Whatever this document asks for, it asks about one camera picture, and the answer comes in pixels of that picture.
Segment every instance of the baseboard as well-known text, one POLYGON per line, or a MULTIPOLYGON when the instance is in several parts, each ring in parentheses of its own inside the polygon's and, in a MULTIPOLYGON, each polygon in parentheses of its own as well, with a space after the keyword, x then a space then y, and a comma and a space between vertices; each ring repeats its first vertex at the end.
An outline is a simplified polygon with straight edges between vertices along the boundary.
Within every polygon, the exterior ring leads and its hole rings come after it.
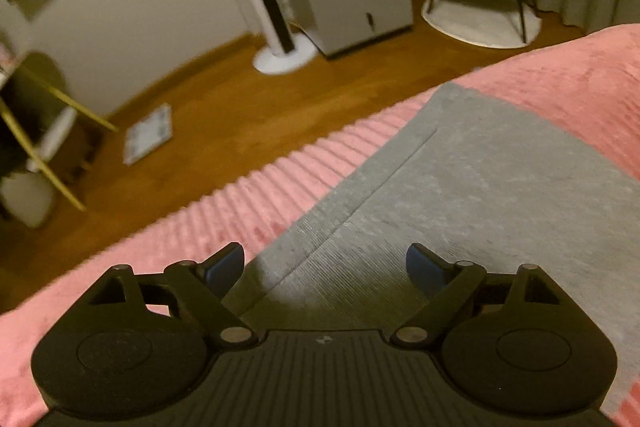
POLYGON ((258 44, 259 40, 257 36, 245 33, 231 42, 227 42, 204 55, 200 55, 186 64, 181 65, 177 70, 172 71, 164 78, 161 78, 157 82, 151 84, 151 86, 137 94, 125 105, 111 113, 107 118, 112 123, 118 125, 123 121, 126 121, 127 117, 132 113, 136 113, 140 108, 146 107, 150 100, 153 100, 161 93, 171 89, 172 87, 177 86, 177 84, 180 84, 187 78, 200 73, 200 71, 205 70, 214 62, 222 60, 229 55, 233 55, 234 53, 249 46, 257 48, 258 44))

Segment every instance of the gray towel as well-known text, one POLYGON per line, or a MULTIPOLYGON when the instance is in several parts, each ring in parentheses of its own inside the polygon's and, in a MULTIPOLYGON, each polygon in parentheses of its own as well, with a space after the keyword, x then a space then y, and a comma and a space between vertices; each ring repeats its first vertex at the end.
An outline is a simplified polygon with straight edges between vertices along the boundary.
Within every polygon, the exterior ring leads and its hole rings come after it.
POLYGON ((543 267, 614 343, 613 413, 640 370, 640 184, 512 105, 442 86, 387 145, 247 268, 225 304, 252 327, 397 328, 423 243, 489 271, 543 267))

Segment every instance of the pink blanket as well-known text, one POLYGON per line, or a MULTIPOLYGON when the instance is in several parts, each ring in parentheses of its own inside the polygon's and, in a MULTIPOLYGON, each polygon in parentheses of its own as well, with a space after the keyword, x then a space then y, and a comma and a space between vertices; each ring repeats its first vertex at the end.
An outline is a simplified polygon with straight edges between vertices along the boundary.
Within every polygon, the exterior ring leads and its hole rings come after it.
MULTIPOLYGON (((457 80, 532 110, 640 179, 640 25, 608 28, 530 52, 457 80)), ((345 127, 99 253, 0 317, 0 425, 27 427, 46 413, 30 371, 33 348, 113 264, 137 273, 201 261, 228 241, 248 260, 384 145, 433 90, 345 127)), ((640 427, 640 383, 621 405, 621 427, 640 427)))

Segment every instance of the bed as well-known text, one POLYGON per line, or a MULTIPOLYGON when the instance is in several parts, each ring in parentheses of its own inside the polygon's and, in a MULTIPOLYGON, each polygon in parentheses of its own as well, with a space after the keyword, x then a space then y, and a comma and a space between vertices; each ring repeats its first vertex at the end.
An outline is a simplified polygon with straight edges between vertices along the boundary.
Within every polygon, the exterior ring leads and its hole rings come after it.
POLYGON ((615 26, 429 90, 203 197, 0 317, 0 425, 46 413, 31 351, 107 267, 161 271, 232 240, 250 262, 225 304, 256 329, 391 330, 424 304, 402 270, 413 241, 494 271, 540 264, 616 347, 604 412, 640 425, 639 82, 640 25, 615 26))

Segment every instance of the white fan base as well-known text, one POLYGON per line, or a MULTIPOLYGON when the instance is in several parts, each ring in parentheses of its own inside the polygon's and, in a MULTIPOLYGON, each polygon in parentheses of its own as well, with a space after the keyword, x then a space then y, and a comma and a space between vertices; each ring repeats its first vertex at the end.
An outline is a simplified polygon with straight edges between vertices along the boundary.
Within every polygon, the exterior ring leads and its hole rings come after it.
POLYGON ((294 34, 293 43, 293 51, 280 57, 265 46, 255 55, 254 68, 263 74, 290 73, 308 64, 318 54, 318 49, 305 34, 294 34))

